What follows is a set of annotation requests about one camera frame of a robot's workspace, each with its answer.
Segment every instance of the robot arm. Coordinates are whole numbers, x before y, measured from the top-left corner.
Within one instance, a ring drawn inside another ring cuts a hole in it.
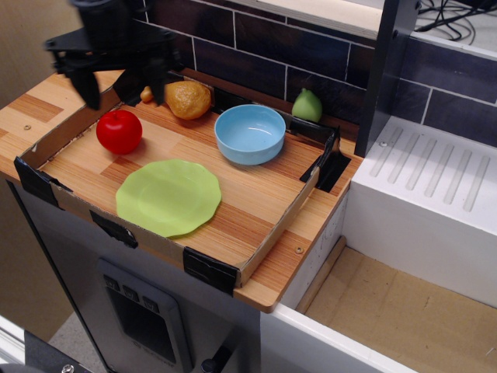
[[[54,67],[65,74],[86,104],[100,107],[99,87],[93,72],[125,70],[118,81],[131,84],[125,101],[139,102],[139,93],[151,87],[158,104],[164,102],[164,85],[174,79],[171,70],[181,70],[173,45],[174,33],[132,18],[127,0],[71,0],[78,8],[83,28],[48,40]]]

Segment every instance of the black knob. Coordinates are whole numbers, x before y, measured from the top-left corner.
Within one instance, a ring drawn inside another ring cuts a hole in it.
[[[202,373],[221,373],[231,356],[231,351],[225,346],[219,347],[212,359],[206,359],[200,365]]]

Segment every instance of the oven window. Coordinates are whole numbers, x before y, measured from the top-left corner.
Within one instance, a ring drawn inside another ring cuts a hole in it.
[[[139,344],[176,363],[164,319],[124,295],[107,288],[123,331]]]

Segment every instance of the wood grain surface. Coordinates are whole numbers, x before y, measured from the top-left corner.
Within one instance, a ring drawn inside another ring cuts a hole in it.
[[[102,89],[110,86],[118,74],[99,73]],[[52,75],[0,110],[2,175],[19,182],[13,159],[81,106],[82,101],[68,80]],[[75,196],[115,214],[116,191],[133,171],[165,159],[198,162],[219,179],[222,202],[208,223],[174,240],[237,267],[251,258],[279,221],[304,185],[300,176],[322,153],[322,147],[287,134],[283,150],[275,159],[260,166],[239,166],[217,149],[215,113],[187,121],[174,117],[167,106],[140,103],[121,109],[135,113],[143,125],[144,136],[135,151],[124,156],[109,153],[96,138],[96,124],[89,124],[82,136],[50,159],[42,170],[70,187]],[[342,151],[353,158],[347,170],[330,193],[317,189],[311,192],[294,222],[247,284],[235,289],[236,298],[264,312],[273,309],[360,164],[361,159],[352,154],[353,148],[353,141],[342,141]]]

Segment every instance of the cardboard bottom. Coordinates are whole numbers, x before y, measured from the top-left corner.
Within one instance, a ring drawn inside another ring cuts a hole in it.
[[[415,371],[497,371],[497,309],[348,247],[305,315]]]

